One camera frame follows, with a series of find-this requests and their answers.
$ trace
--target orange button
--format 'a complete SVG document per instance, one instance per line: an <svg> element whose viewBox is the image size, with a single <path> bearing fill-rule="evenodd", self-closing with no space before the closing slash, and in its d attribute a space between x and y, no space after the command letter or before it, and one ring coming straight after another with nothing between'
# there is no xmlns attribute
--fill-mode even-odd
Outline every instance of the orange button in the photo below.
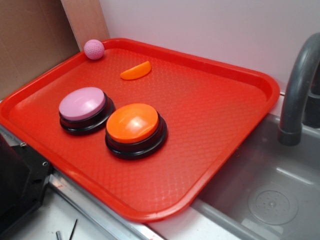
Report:
<svg viewBox="0 0 320 240"><path fill-rule="evenodd" d="M152 106L133 103L116 110L109 117L106 130L114 141L133 144L150 137L158 125L158 112Z"/></svg>

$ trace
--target sink basin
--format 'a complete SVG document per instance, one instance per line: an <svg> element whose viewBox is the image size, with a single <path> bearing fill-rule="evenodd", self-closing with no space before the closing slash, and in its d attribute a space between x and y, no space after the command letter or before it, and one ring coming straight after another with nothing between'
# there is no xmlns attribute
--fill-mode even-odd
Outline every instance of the sink basin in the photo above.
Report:
<svg viewBox="0 0 320 240"><path fill-rule="evenodd" d="M204 215L228 222L243 239L317 239L320 131L304 126L300 144L284 146L277 140L278 124L278 117L267 115L193 207L202 206L198 210Z"/></svg>

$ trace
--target red tray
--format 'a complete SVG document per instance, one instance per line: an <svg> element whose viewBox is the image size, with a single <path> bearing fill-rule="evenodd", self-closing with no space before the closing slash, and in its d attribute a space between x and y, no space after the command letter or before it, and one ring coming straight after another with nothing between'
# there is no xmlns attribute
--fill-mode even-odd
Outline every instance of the red tray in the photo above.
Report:
<svg viewBox="0 0 320 240"><path fill-rule="evenodd" d="M103 42L105 55L71 57L0 103L0 124L61 172L123 217L151 222L190 205L233 151L276 103L269 76L128 39ZM120 73L150 61L137 80ZM121 160L109 152L105 131L72 136L59 124L59 104L70 92L102 89L116 108L153 106L168 139L155 154Z"/></svg>

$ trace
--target cardboard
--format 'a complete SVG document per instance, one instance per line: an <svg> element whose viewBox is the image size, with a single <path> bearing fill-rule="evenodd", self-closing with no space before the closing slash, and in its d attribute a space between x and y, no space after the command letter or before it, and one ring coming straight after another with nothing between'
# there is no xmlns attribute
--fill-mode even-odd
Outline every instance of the cardboard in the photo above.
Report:
<svg viewBox="0 0 320 240"><path fill-rule="evenodd" d="M60 0L2 0L0 13L0 100L80 51Z"/></svg>

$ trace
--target black object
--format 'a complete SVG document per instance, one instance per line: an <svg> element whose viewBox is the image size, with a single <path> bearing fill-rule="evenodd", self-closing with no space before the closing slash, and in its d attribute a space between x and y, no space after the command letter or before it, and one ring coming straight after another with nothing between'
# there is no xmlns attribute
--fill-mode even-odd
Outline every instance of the black object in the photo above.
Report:
<svg viewBox="0 0 320 240"><path fill-rule="evenodd" d="M74 223L74 226L73 226L73 229L72 229L72 232L71 232L71 235L70 235L69 240L72 240L72 238L73 238L73 236L74 236L74 234L75 234L77 222L78 222L78 219L75 220L75 223Z"/></svg>
<svg viewBox="0 0 320 240"><path fill-rule="evenodd" d="M120 143L113 140L108 131L105 134L105 143L113 155L120 159L137 160L155 153L162 147L168 136L165 120L158 113L159 124L154 133L148 138L135 143Z"/></svg>
<svg viewBox="0 0 320 240"><path fill-rule="evenodd" d="M33 148L10 147L0 134L0 238L42 205L51 171Z"/></svg>
<svg viewBox="0 0 320 240"><path fill-rule="evenodd" d="M102 129L107 119L115 111L115 105L111 98L105 93L104 97L105 103L103 107L95 115L83 120L68 120L59 112L61 127L71 135L87 135Z"/></svg>
<svg viewBox="0 0 320 240"><path fill-rule="evenodd" d="M320 32L304 43L290 75L278 128L278 140L283 145L295 146L300 142L302 122L320 127L319 63Z"/></svg>

